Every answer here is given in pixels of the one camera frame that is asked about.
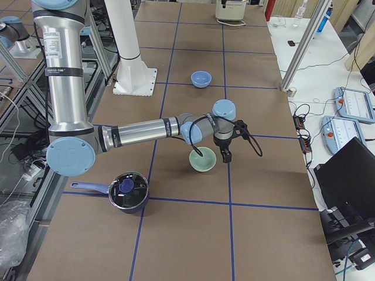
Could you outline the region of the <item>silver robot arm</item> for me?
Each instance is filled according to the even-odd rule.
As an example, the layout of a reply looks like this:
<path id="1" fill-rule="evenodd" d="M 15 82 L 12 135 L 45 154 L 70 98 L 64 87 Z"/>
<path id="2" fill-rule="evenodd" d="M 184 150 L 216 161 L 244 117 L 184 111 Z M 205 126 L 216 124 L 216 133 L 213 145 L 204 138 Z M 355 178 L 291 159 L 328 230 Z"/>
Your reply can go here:
<path id="1" fill-rule="evenodd" d="M 236 106 L 218 100 L 201 117 L 182 114 L 125 126 L 93 125 L 84 97 L 80 32 L 88 22 L 87 1 L 33 1 L 33 18 L 43 32 L 45 75 L 49 80 L 53 123 L 46 160 L 56 173 L 72 177 L 87 172 L 96 156 L 113 148 L 182 136 L 193 146 L 212 136 L 224 162 L 231 161 Z"/>

